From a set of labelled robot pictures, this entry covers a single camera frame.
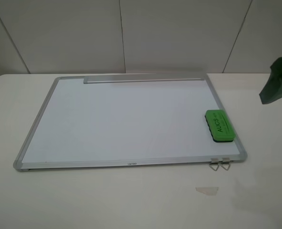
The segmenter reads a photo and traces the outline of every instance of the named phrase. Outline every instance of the whiteboard frame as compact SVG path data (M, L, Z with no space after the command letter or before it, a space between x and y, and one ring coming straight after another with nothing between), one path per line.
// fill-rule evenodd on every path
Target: whiteboard frame
M36 170L55 170L55 169L79 169L95 167L125 167L125 166L145 166L145 165L169 165L169 164L209 164L213 159L223 161L229 158L231 162L243 162L247 158L247 153L236 133L234 142L239 150L237 155L218 155L218 156L186 156L172 158L152 158L134 160L112 160L112 161L91 161L91 162L47 162L47 163L23 163L22 160L27 152L33 135L40 123L45 109L52 97L52 94L60 80L84 79L84 83L123 83L123 82L148 82L148 81L186 81L186 80L205 80L215 99L216 104L222 110L225 110L209 77L205 73L160 73L160 74L116 74L116 75L92 75L92 76L66 76L57 77L40 110L34 123L18 153L13 167L20 172Z

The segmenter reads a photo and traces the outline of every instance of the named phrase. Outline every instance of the whiteboard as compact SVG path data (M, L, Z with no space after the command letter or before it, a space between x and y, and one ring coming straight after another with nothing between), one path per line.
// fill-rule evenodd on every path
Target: whiteboard
M204 115L219 106L207 80L93 79L57 81L25 147L22 167L209 162L241 154L236 142L212 140Z

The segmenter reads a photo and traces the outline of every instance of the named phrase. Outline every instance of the white table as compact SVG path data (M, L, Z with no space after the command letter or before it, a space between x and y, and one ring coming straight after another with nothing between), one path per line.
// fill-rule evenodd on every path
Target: white table
M282 228L282 99L268 74L209 74L248 153L208 165L19 173L13 161L59 74L0 76L0 229ZM219 187L216 196L196 187Z

